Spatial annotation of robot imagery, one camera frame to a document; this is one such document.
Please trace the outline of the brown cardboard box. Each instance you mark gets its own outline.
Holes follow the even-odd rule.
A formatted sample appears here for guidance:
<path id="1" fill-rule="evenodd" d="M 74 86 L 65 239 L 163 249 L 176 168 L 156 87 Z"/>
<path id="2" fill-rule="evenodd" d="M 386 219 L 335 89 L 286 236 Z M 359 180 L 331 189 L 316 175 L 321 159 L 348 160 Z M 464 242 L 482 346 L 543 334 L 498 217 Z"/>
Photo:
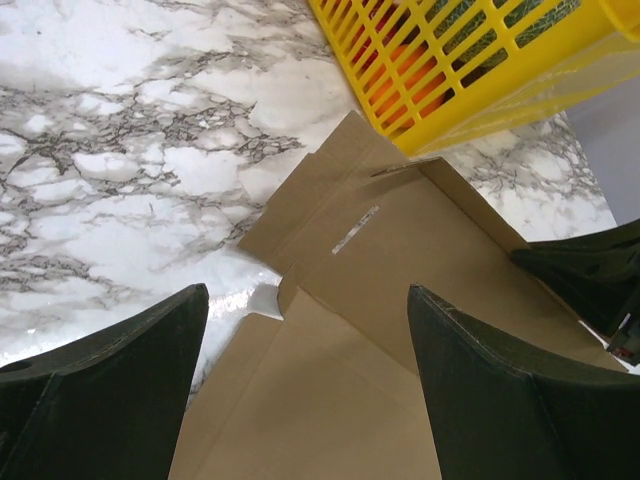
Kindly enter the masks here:
<path id="1" fill-rule="evenodd" d="M 174 479 L 444 479 L 407 316 L 418 284 L 551 353 L 626 373 L 523 239 L 442 160 L 356 113 L 272 195 L 241 249 L 282 277 L 281 320 L 241 324 L 186 412 Z"/>

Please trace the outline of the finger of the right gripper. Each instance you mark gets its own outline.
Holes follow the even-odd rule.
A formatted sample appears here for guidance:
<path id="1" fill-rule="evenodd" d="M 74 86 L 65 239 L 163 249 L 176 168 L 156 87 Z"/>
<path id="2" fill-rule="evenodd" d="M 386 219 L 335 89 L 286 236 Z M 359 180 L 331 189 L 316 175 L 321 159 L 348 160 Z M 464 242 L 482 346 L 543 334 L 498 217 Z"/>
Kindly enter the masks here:
<path id="1" fill-rule="evenodd" d="M 639 222 L 530 243 L 510 260 L 546 284 L 598 333 L 639 317 Z"/>

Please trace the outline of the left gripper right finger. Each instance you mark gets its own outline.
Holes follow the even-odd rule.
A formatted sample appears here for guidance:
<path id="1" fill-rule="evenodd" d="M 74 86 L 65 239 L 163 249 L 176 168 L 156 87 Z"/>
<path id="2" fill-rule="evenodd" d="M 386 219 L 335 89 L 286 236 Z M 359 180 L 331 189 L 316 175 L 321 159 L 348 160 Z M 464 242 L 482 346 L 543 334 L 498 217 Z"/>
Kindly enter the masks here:
<path id="1" fill-rule="evenodd" d="M 418 284 L 407 316 L 442 478 L 638 478 L 638 376 L 538 348 Z"/>

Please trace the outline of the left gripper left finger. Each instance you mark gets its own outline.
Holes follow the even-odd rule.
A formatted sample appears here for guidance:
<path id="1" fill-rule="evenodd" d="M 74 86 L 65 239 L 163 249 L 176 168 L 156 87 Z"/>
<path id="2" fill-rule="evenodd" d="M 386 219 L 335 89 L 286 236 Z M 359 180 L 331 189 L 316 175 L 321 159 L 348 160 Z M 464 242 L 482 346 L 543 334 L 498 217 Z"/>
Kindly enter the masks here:
<path id="1" fill-rule="evenodd" d="M 190 285 L 2 367 L 2 478 L 167 478 L 208 309 L 206 286 Z"/>

